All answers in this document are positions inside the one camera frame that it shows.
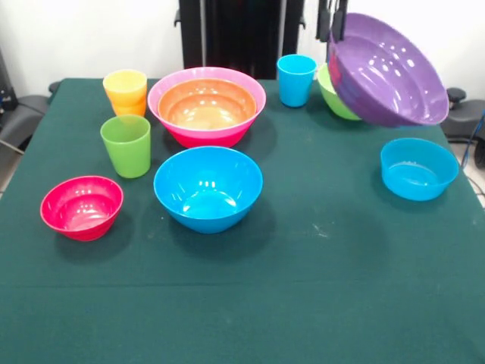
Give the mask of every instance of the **bowl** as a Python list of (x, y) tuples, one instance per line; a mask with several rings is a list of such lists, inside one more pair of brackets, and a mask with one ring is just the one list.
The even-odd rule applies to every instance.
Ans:
[(333, 87), (364, 121), (385, 127), (436, 125), (448, 115), (448, 96), (431, 63), (382, 21), (347, 14), (345, 39), (336, 44), (330, 37), (329, 48)]
[(92, 241), (108, 232), (123, 198), (121, 187), (109, 178), (76, 177), (45, 195), (40, 216), (51, 229), (70, 239)]
[[(179, 83), (195, 79), (218, 79), (235, 83), (247, 90), (256, 101), (256, 113), (240, 124), (214, 130), (197, 130), (181, 127), (160, 116), (158, 113), (158, 102), (160, 98)], [(196, 146), (231, 147), (243, 138), (246, 131), (248, 131), (249, 127), (251, 127), (252, 123), (263, 110), (266, 104), (266, 93), (258, 81), (242, 72), (220, 67), (198, 67), (178, 71), (159, 80), (150, 89), (148, 101), (152, 114), (182, 146), (187, 148)]]
[(256, 101), (241, 86), (226, 80), (196, 79), (169, 89), (158, 114), (180, 127), (214, 130), (232, 127), (256, 114)]
[(382, 179), (396, 195), (428, 201), (441, 195), (458, 175), (455, 156), (428, 140), (402, 138), (380, 152)]
[(354, 114), (345, 106), (345, 104), (339, 99), (333, 89), (332, 82), (330, 80), (330, 74), (328, 72), (328, 66), (324, 64), (320, 67), (317, 73), (317, 80), (320, 84), (320, 91), (324, 97), (330, 110), (332, 110), (336, 115), (340, 116), (342, 119), (346, 120), (361, 120), (359, 116)]
[(241, 152), (203, 146), (167, 159), (153, 187), (175, 220), (199, 233), (215, 234), (246, 216), (261, 193), (263, 175)]

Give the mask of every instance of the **cable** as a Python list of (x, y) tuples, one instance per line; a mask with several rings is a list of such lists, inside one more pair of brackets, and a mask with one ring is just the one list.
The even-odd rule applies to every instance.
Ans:
[(13, 151), (17, 152), (17, 153), (18, 153), (18, 154), (20, 154), (20, 155), (24, 155), (24, 154), (25, 154), (25, 152), (24, 152), (23, 150), (20, 150), (20, 149), (18, 149), (17, 147), (12, 146), (10, 143), (5, 142), (4, 140), (1, 140), (1, 139), (0, 139), (0, 144), (3, 144), (3, 145), (4, 145), (4, 146), (6, 146), (7, 148), (12, 149)]
[(30, 106), (28, 104), (24, 104), (23, 102), (18, 102), (18, 105), (22, 105), (24, 108), (29, 108), (30, 110), (34, 110), (35, 112), (38, 112), (39, 114), (45, 115), (44, 111), (40, 111), (39, 109), (33, 108), (32, 106)]
[(485, 110), (483, 111), (482, 117), (478, 121), (477, 126), (473, 130), (473, 133), (471, 133), (470, 139), (468, 140), (467, 147), (465, 149), (465, 154), (463, 155), (463, 159), (462, 159), (462, 169), (465, 169), (465, 167), (466, 167), (466, 165), (468, 163), (468, 154), (470, 152), (471, 142), (473, 141), (473, 139), (475, 138), (475, 136), (477, 135), (477, 133), (482, 128), (482, 126), (483, 126), (483, 120), (485, 120)]
[(475, 187), (479, 191), (479, 193), (476, 193), (476, 194), (479, 196), (485, 196), (485, 192), (482, 190), (482, 187), (480, 187), (480, 185), (477, 182), (475, 182), (471, 177), (467, 176), (467, 178), (470, 182), (472, 182), (472, 184), (475, 185)]

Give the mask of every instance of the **green bowl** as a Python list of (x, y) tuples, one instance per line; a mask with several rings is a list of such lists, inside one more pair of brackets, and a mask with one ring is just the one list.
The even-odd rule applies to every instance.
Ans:
[(349, 108), (347, 108), (345, 104), (340, 101), (339, 96), (333, 89), (326, 64), (321, 66), (320, 70), (318, 70), (317, 79), (318, 83), (320, 84), (321, 94), (323, 95), (325, 102), (335, 114), (347, 120), (361, 120), (359, 116), (351, 112)]

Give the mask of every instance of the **bowl rim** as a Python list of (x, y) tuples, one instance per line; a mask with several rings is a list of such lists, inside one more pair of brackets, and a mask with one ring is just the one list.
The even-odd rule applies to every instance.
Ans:
[[(117, 74), (117, 73), (120, 73), (120, 72), (132, 72), (132, 73), (135, 73), (135, 74), (140, 74), (141, 76), (144, 77), (144, 82), (140, 85), (140, 86), (137, 86), (137, 87), (134, 87), (132, 89), (126, 89), (126, 90), (119, 90), (119, 89), (110, 89), (109, 87), (106, 86), (106, 80), (113, 76), (114, 74)], [(146, 83), (148, 82), (148, 77), (146, 76), (146, 74), (142, 71), (138, 71), (138, 70), (135, 70), (133, 68), (122, 68), (120, 70), (115, 70), (115, 71), (112, 71), (110, 72), (109, 74), (107, 74), (106, 76), (103, 77), (103, 87), (109, 91), (112, 91), (113, 93), (132, 93), (133, 91), (138, 91), (139, 89), (142, 89), (144, 86), (146, 86)]]
[[(164, 167), (165, 163), (169, 162), (173, 158), (176, 158), (177, 156), (180, 156), (180, 155), (185, 154), (185, 153), (197, 152), (200, 149), (223, 149), (225, 152), (234, 153), (235, 155), (241, 155), (244, 159), (248, 160), (250, 164), (252, 164), (252, 165), (254, 165), (256, 167), (255, 170), (258, 172), (258, 184), (259, 184), (258, 193), (256, 193), (255, 196), (254, 196), (254, 198), (250, 199), (249, 200), (250, 202), (248, 202), (245, 205), (243, 205), (243, 207), (241, 209), (239, 209), (236, 213), (228, 214), (228, 215), (222, 215), (222, 216), (219, 216), (219, 217), (216, 217), (216, 218), (194, 218), (192, 216), (187, 216), (186, 214), (183, 214), (183, 213), (180, 213), (178, 211), (175, 211), (175, 210), (171, 209), (170, 207), (168, 207), (167, 205), (164, 204), (164, 202), (161, 200), (160, 196), (158, 195), (155, 182), (156, 182), (156, 180), (158, 178), (158, 175), (163, 173), (162, 168)], [(172, 155), (170, 158), (167, 158), (161, 164), (161, 166), (158, 167), (158, 169), (157, 169), (157, 171), (155, 173), (155, 176), (153, 178), (153, 190), (155, 192), (155, 196), (157, 197), (157, 200), (170, 213), (175, 214), (177, 216), (183, 216), (184, 218), (189, 218), (189, 219), (198, 220), (198, 221), (214, 221), (214, 220), (219, 220), (219, 219), (222, 219), (222, 218), (228, 218), (230, 216), (234, 216), (235, 214), (237, 214), (237, 213), (239, 213), (241, 211), (244, 211), (244, 210), (248, 209), (249, 207), (251, 207), (256, 202), (256, 200), (258, 199), (258, 197), (261, 195), (261, 192), (263, 190), (263, 186), (264, 186), (263, 172), (259, 168), (258, 163), (256, 163), (254, 161), (254, 159), (252, 159), (251, 157), (249, 157), (247, 154), (244, 154), (243, 152), (240, 152), (239, 150), (235, 150), (235, 149), (232, 149), (232, 148), (227, 148), (225, 146), (197, 146), (195, 148), (189, 148), (189, 149), (183, 150), (182, 152), (178, 152), (177, 154)]]
[[(222, 127), (220, 129), (210, 129), (210, 130), (201, 130), (201, 129), (192, 129), (190, 127), (181, 127), (180, 125), (177, 125), (177, 124), (173, 124), (171, 123), (170, 121), (167, 121), (165, 119), (163, 119), (159, 114), (158, 114), (158, 102), (160, 101), (160, 99), (158, 99), (157, 101), (157, 110), (153, 110), (152, 108), (152, 105), (150, 104), (150, 96), (154, 90), (154, 88), (159, 84), (159, 83), (163, 83), (167, 78), (169, 77), (173, 77), (174, 75), (176, 74), (185, 74), (185, 73), (189, 73), (189, 72), (193, 72), (193, 71), (196, 71), (196, 70), (204, 70), (204, 69), (212, 69), (212, 70), (224, 70), (224, 71), (229, 71), (231, 73), (235, 73), (235, 74), (242, 74), (244, 77), (248, 77), (249, 79), (251, 79), (252, 81), (255, 82), (255, 86), (258, 87), (261, 91), (262, 91), (262, 95), (263, 95), (263, 99), (261, 101), (261, 108), (259, 108), (258, 106), (258, 101), (256, 100), (255, 96), (253, 93), (251, 93), (251, 91), (249, 91), (248, 89), (246, 89), (245, 87), (239, 85), (238, 83), (236, 82), (233, 82), (235, 83), (236, 85), (238, 86), (241, 86), (242, 88), (244, 88), (251, 96), (252, 98), (255, 100), (256, 102), (256, 113), (251, 116), (249, 119), (246, 119), (244, 120), (242, 123), (239, 123), (239, 124), (236, 124), (236, 125), (233, 125), (231, 127)], [(215, 79), (215, 80), (225, 80), (223, 78), (219, 78), (219, 77), (206, 77), (206, 78), (211, 78), (211, 79)], [(171, 127), (173, 127), (174, 129), (179, 129), (179, 130), (186, 130), (186, 131), (196, 131), (197, 133), (214, 133), (214, 132), (218, 132), (218, 131), (224, 131), (224, 130), (230, 130), (230, 129), (234, 129), (234, 128), (237, 128), (237, 127), (241, 127), (242, 125), (245, 125), (247, 123), (250, 123), (252, 122), (253, 120), (255, 120), (260, 114), (261, 112), (263, 111), (264, 107), (266, 106), (266, 91), (264, 90), (264, 87), (253, 77), (249, 76), (248, 74), (245, 74), (244, 72), (241, 72), (241, 71), (236, 71), (236, 70), (232, 70), (230, 68), (225, 68), (225, 67), (211, 67), (211, 66), (206, 66), (206, 67), (192, 67), (192, 68), (186, 68), (184, 70), (180, 70), (180, 71), (177, 71), (177, 72), (173, 72), (171, 74), (168, 74), (167, 76), (165, 77), (162, 77), (160, 80), (158, 80), (149, 90), (149, 93), (148, 93), (148, 104), (149, 104), (149, 109), (150, 111), (152, 112), (152, 114), (162, 123), (162, 124), (169, 124)]]
[(421, 139), (421, 138), (397, 138), (397, 139), (394, 139), (394, 140), (390, 140), (389, 142), (384, 144), (384, 146), (380, 150), (380, 167), (381, 167), (381, 169), (384, 170), (384, 165), (387, 165), (387, 163), (385, 163), (385, 161), (384, 161), (384, 154), (388, 151), (388, 149), (393, 144), (409, 143), (409, 142), (418, 142), (418, 143), (421, 143), (421, 144), (427, 144), (427, 145), (432, 146), (433, 148), (435, 148), (437, 150), (441, 150), (442, 152), (444, 152), (444, 155), (446, 155), (446, 159), (447, 159), (446, 163), (450, 166), (453, 165), (454, 171), (452, 173), (451, 178), (446, 179), (444, 182), (440, 182), (438, 184), (430, 185), (429, 187), (445, 187), (445, 186), (448, 186), (451, 182), (453, 182), (457, 178), (458, 174), (460, 173), (460, 166), (458, 164), (458, 161), (456, 160), (456, 157), (444, 146), (441, 146), (440, 144), (435, 143), (435, 142), (431, 142), (430, 140)]
[[(73, 180), (83, 180), (83, 179), (86, 179), (86, 178), (95, 178), (95, 179), (98, 179), (98, 180), (107, 180), (111, 183), (113, 183), (116, 188), (120, 191), (121, 193), (121, 200), (120, 200), (120, 204), (118, 205), (118, 207), (116, 208), (116, 210), (114, 212), (112, 212), (109, 217), (104, 220), (104, 221), (101, 221), (99, 224), (95, 225), (95, 226), (92, 226), (92, 227), (89, 227), (87, 229), (82, 229), (82, 230), (76, 230), (76, 231), (73, 231), (73, 230), (69, 230), (69, 229), (63, 229), (63, 228), (60, 228), (60, 227), (56, 227), (52, 224), (50, 224), (49, 222), (47, 222), (47, 220), (45, 219), (45, 216), (44, 214), (42, 213), (42, 207), (45, 205), (45, 201), (47, 200), (47, 198), (49, 197), (49, 195), (51, 193), (53, 193), (56, 189), (58, 189), (59, 187), (61, 186), (64, 186), (65, 184), (68, 184), (69, 182), (72, 182)], [(121, 186), (119, 184), (117, 184), (114, 180), (112, 180), (111, 178), (107, 178), (107, 177), (103, 177), (103, 176), (98, 176), (98, 175), (86, 175), (86, 176), (78, 176), (78, 177), (73, 177), (73, 178), (69, 178), (68, 180), (64, 180), (62, 182), (60, 182), (59, 184), (55, 185), (53, 188), (51, 188), (44, 196), (44, 198), (42, 199), (42, 202), (40, 203), (40, 217), (42, 218), (42, 220), (44, 221), (44, 223), (49, 226), (52, 230), (55, 230), (59, 233), (63, 233), (63, 234), (69, 234), (69, 233), (82, 233), (82, 232), (86, 232), (86, 231), (90, 231), (91, 229), (93, 228), (97, 228), (99, 225), (102, 225), (104, 224), (107, 220), (109, 220), (110, 218), (113, 218), (113, 216), (116, 216), (120, 210), (121, 210), (121, 206), (123, 205), (123, 201), (124, 201), (124, 192), (123, 192), (123, 189), (121, 188)]]
[[(419, 49), (419, 48), (418, 48), (418, 47), (417, 47), (417, 46), (416, 46), (416, 45), (415, 45), (415, 44), (414, 44), (414, 43), (413, 43), (413, 42), (412, 42), (412, 41), (411, 41), (411, 40), (410, 40), (410, 39), (409, 39), (407, 36), (405, 36), (404, 34), (402, 34), (401, 32), (399, 32), (399, 31), (398, 31), (396, 28), (391, 27), (391, 26), (390, 26), (388, 23), (386, 23), (386, 22), (384, 22), (384, 21), (382, 21), (382, 20), (379, 20), (379, 19), (377, 19), (377, 18), (375, 18), (375, 17), (372, 17), (372, 16), (370, 16), (370, 15), (366, 15), (366, 14), (362, 14), (362, 13), (348, 13), (348, 14), (347, 14), (347, 16), (349, 16), (349, 15), (350, 15), (350, 17), (366, 17), (367, 19), (370, 19), (370, 20), (372, 20), (372, 21), (375, 21), (376, 23), (383, 24), (384, 26), (386, 26), (386, 27), (390, 28), (392, 31), (394, 31), (394, 32), (396, 32), (397, 34), (399, 34), (399, 35), (400, 35), (402, 38), (404, 38), (404, 39), (405, 39), (405, 40), (406, 40), (406, 41), (407, 41), (407, 42), (408, 42), (408, 43), (409, 43), (411, 46), (413, 46), (413, 47), (414, 47), (414, 48), (415, 48), (415, 49), (416, 49), (416, 50), (417, 50), (417, 51), (418, 51), (418, 52), (419, 52), (419, 53), (422, 55), (422, 57), (423, 57), (424, 61), (427, 63), (427, 65), (428, 65), (428, 66), (431, 68), (431, 70), (433, 71), (433, 75), (434, 75), (434, 76), (435, 76), (435, 77), (438, 79), (438, 81), (441, 83), (441, 86), (443, 87), (443, 90), (442, 90), (442, 96), (444, 96), (444, 97), (443, 97), (443, 99), (445, 99), (445, 100), (446, 100), (446, 102), (447, 102), (446, 108), (443, 108), (443, 110), (446, 110), (446, 112), (444, 113), (443, 117), (442, 117), (442, 118), (440, 118), (440, 121), (438, 121), (438, 122), (436, 122), (436, 123), (432, 123), (432, 124), (430, 124), (430, 123), (426, 123), (426, 122), (423, 122), (423, 121), (422, 121), (422, 118), (415, 118), (415, 117), (410, 118), (410, 117), (408, 117), (408, 116), (404, 116), (404, 115), (401, 115), (401, 114), (399, 114), (399, 113), (396, 113), (396, 112), (395, 112), (395, 111), (394, 111), (392, 108), (390, 108), (388, 105), (384, 104), (384, 103), (381, 101), (381, 99), (376, 98), (376, 97), (374, 97), (373, 95), (371, 95), (370, 93), (368, 93), (368, 92), (367, 92), (367, 90), (365, 89), (365, 87), (363, 87), (363, 86), (361, 85), (361, 83), (360, 83), (360, 82), (355, 81), (355, 82), (358, 84), (358, 86), (359, 86), (359, 87), (360, 87), (362, 90), (364, 90), (364, 91), (365, 91), (365, 94), (366, 94), (367, 96), (369, 96), (370, 98), (372, 98), (372, 99), (374, 100), (374, 102), (376, 102), (376, 103), (377, 103), (378, 105), (380, 105), (382, 108), (385, 108), (385, 109), (386, 109), (386, 111), (388, 111), (388, 112), (392, 113), (393, 115), (398, 115), (399, 117), (404, 118), (404, 119), (406, 119), (406, 120), (408, 120), (408, 121), (412, 122), (412, 123), (413, 123), (413, 124), (415, 124), (415, 125), (433, 126), (433, 125), (439, 125), (439, 124), (441, 124), (441, 123), (442, 123), (442, 122), (443, 122), (443, 121), (444, 121), (444, 120), (447, 118), (447, 116), (448, 116), (448, 110), (449, 110), (449, 99), (448, 99), (448, 95), (447, 95), (447, 93), (446, 93), (446, 88), (445, 88), (445, 86), (443, 85), (443, 82), (442, 82), (442, 80), (441, 80), (441, 78), (440, 78), (440, 76), (439, 76), (439, 74), (438, 74), (437, 70), (436, 70), (436, 69), (434, 68), (434, 66), (431, 64), (430, 60), (429, 60), (429, 59), (426, 57), (426, 55), (425, 55), (425, 54), (424, 54), (424, 53), (423, 53), (423, 52), (422, 52), (422, 51), (421, 51), (421, 50), (420, 50), (420, 49)], [(335, 55), (337, 55), (337, 57), (338, 57), (338, 54), (339, 54), (339, 49), (338, 49), (338, 48), (339, 48), (339, 47), (338, 47), (338, 43), (335, 43), (335, 40), (334, 40), (334, 38), (333, 38), (333, 34), (332, 34), (332, 32), (330, 32), (330, 43), (331, 43), (331, 44), (332, 44), (332, 46), (333, 46), (333, 51), (334, 51)], [(343, 66), (343, 67), (346, 69), (346, 72), (350, 74), (349, 68), (347, 67), (346, 63), (345, 63), (345, 62), (343, 62), (343, 61), (342, 61), (342, 59), (341, 59), (340, 57), (338, 57), (338, 60), (339, 60), (339, 62), (342, 64), (342, 66)]]

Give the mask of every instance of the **red bowl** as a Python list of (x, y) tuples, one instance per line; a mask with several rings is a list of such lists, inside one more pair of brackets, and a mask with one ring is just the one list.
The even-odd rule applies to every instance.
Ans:
[(76, 177), (45, 195), (40, 216), (47, 226), (70, 239), (92, 241), (113, 225), (123, 198), (121, 187), (109, 178)]

